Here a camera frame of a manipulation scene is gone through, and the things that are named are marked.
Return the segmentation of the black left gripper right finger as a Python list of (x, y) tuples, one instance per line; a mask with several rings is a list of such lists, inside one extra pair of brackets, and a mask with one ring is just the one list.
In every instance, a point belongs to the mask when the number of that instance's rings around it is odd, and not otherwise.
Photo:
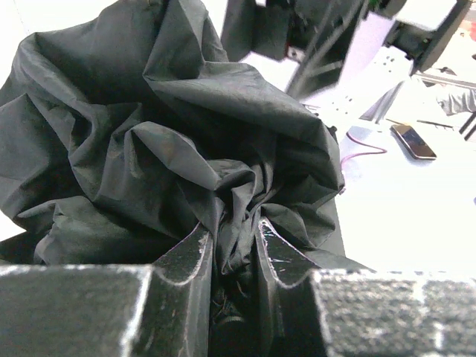
[(264, 356), (473, 356), (475, 279), (319, 268), (262, 219)]

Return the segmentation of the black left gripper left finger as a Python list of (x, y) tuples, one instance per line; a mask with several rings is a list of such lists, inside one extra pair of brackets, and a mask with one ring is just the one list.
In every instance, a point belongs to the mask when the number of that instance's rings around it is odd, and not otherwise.
[(31, 263), (1, 243), (3, 356), (206, 356), (213, 239), (197, 226), (146, 265)]

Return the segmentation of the black folding umbrella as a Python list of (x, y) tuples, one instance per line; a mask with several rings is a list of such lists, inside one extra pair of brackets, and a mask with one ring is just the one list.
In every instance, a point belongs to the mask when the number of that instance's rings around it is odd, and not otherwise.
[(229, 62), (200, 1), (117, 1), (33, 33), (1, 88), (1, 211), (31, 263), (155, 263), (213, 239), (208, 353), (262, 355), (262, 219), (315, 263), (343, 186), (335, 137)]

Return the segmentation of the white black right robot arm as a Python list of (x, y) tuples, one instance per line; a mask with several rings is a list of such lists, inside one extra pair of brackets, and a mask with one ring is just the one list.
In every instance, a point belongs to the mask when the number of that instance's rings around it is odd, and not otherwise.
[(381, 44), (403, 52), (411, 72), (429, 69), (464, 20), (471, 1), (228, 1), (221, 41), (233, 62), (254, 52), (298, 63), (286, 93), (303, 99), (338, 82), (358, 26), (390, 21)]

